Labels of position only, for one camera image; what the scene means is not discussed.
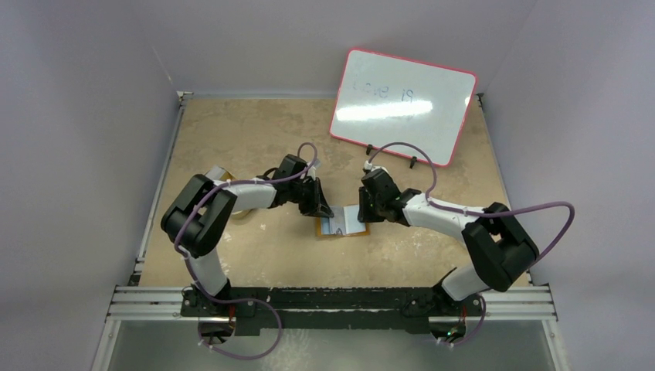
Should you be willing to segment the grey credit card stack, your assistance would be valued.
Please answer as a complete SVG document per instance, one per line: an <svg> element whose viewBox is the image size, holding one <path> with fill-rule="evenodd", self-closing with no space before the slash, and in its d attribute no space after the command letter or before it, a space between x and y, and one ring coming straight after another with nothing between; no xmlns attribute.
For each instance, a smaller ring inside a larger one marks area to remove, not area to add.
<svg viewBox="0 0 655 371"><path fill-rule="evenodd" d="M214 165L210 170L208 170L205 176L212 181L226 181L232 177L227 170L217 165Z"/></svg>

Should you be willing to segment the silver VIP card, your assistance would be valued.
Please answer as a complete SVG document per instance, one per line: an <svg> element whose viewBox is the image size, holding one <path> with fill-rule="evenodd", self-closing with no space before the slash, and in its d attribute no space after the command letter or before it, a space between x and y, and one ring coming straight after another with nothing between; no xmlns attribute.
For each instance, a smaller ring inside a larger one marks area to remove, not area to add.
<svg viewBox="0 0 655 371"><path fill-rule="evenodd" d="M321 236L345 236L347 226L342 206L331 206L334 212L333 217L321 217L320 232Z"/></svg>

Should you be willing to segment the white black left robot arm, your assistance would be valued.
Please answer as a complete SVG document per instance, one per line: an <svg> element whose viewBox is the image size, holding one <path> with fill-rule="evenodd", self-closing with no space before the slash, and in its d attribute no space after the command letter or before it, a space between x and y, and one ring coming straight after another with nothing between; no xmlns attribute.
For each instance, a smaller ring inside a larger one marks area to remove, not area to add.
<svg viewBox="0 0 655 371"><path fill-rule="evenodd" d="M174 244L201 294L200 305L212 316L226 313L233 298L217 246L232 215L253 209L297 205L310 217L334 215L315 175L315 164L286 155L274 168L247 180L213 180L194 175L161 219L161 229Z"/></svg>

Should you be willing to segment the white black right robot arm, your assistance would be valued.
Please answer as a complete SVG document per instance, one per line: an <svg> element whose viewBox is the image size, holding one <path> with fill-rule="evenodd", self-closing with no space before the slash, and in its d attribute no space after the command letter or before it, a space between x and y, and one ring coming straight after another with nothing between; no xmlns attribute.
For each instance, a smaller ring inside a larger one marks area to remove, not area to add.
<svg viewBox="0 0 655 371"><path fill-rule="evenodd" d="M470 264L449 272L433 286L436 309L451 315L464 299L487 289L505 292L536 260L538 248L502 203L466 211L435 200L417 189L399 190L381 167L366 170L359 189L363 223L397 223L445 234L461 242Z"/></svg>

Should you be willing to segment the orange leather card holder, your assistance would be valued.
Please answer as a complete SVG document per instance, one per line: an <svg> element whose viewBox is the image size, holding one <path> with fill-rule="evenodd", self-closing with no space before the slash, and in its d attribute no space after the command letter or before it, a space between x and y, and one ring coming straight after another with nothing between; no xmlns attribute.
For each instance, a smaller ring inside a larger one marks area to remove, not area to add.
<svg viewBox="0 0 655 371"><path fill-rule="evenodd" d="M318 237L357 237L370 234L367 223L358 220L359 205L331 206L332 217L316 218Z"/></svg>

